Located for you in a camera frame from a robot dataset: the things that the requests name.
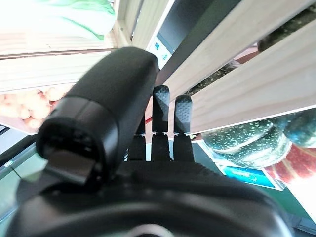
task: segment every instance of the blue label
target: blue label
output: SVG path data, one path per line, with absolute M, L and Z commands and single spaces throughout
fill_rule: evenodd
M 275 187 L 261 170 L 226 166 L 223 168 L 223 171 L 228 177 L 238 179 L 242 182 L 265 187 Z

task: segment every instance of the light wood plank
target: light wood plank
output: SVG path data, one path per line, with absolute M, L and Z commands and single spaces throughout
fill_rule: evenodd
M 113 31 L 119 48 L 131 46 L 132 43 L 124 20 L 116 20 Z
M 133 46 L 149 48 L 173 3 L 174 0 L 144 0 L 132 39 Z
M 217 71 L 315 0 L 243 0 L 165 82 L 170 101 Z M 150 118 L 151 110 L 146 111 Z
M 0 32 L 0 55 L 112 48 L 117 48 L 113 30 L 104 40 L 32 31 Z
M 316 107 L 315 45 L 316 20 L 194 94 L 191 133 Z
M 110 52 L 0 60 L 0 93 L 77 82 Z
M 125 18 L 128 0 L 115 0 L 113 4 L 116 20 Z
M 127 9 L 125 13 L 125 24 L 128 32 L 128 36 L 131 38 L 133 30 L 139 15 L 142 0 L 128 0 Z

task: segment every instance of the red fruit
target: red fruit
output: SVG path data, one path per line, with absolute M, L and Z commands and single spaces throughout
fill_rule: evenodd
M 310 178 L 316 173 L 316 149 L 292 145 L 291 151 L 281 162 L 265 170 L 277 179 L 290 183 L 295 179 Z

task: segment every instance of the dark green melon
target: dark green melon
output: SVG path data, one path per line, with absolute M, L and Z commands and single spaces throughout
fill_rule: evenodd
M 205 132 L 205 143 L 218 153 L 229 153 L 264 136 L 273 124 L 269 120 L 245 123 L 215 131 Z
M 270 120 L 294 144 L 316 148 L 316 109 L 282 115 Z
M 290 151 L 291 145 L 281 131 L 272 128 L 263 137 L 231 154 L 217 155 L 236 165 L 258 169 L 280 162 Z

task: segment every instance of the produce display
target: produce display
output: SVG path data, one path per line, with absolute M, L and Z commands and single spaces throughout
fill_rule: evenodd
M 0 94 L 0 123 L 15 128 L 13 124 L 2 120 L 19 119 L 25 125 L 26 132 L 36 132 L 71 87 L 67 84 Z
M 267 50 L 315 19 L 316 4 L 313 4 L 260 40 L 257 44 L 258 51 Z M 209 78 L 218 79 L 218 75 L 224 76 L 225 72 L 226 70 L 219 70 Z M 243 167 L 265 167 L 271 176 L 284 182 L 314 175 L 316 172 L 316 109 L 270 118 L 269 123 L 273 124 L 269 129 L 268 127 L 256 129 L 252 122 L 206 132 L 202 137 L 213 150 L 215 157 L 230 160 Z

